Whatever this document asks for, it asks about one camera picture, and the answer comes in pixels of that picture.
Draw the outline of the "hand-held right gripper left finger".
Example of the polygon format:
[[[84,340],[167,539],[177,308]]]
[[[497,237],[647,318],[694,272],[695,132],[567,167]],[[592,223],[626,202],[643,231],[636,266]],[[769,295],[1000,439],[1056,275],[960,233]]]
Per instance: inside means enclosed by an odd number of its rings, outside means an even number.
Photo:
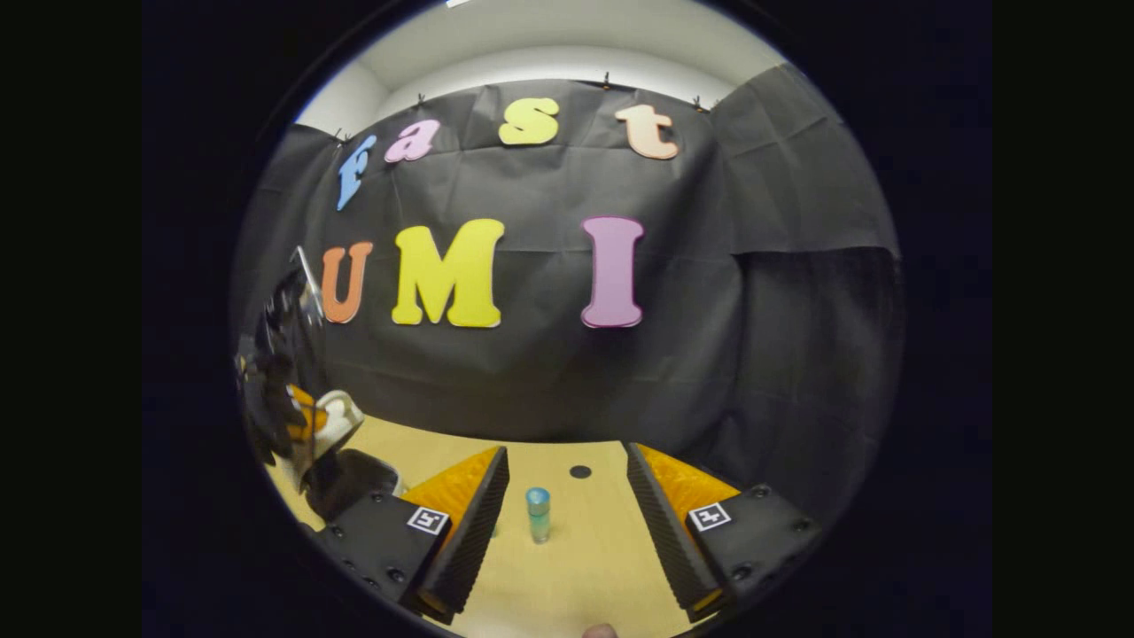
[[[488,446],[396,495],[340,490],[315,544],[369,594],[441,626],[464,612],[510,480],[506,446]]]

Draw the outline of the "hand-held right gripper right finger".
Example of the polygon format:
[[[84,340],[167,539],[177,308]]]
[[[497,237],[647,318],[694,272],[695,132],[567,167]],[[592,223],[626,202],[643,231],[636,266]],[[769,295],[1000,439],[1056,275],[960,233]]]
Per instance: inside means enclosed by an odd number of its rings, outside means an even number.
[[[635,441],[626,476],[672,597],[692,623],[773,589],[822,536],[778,490],[745,490]]]

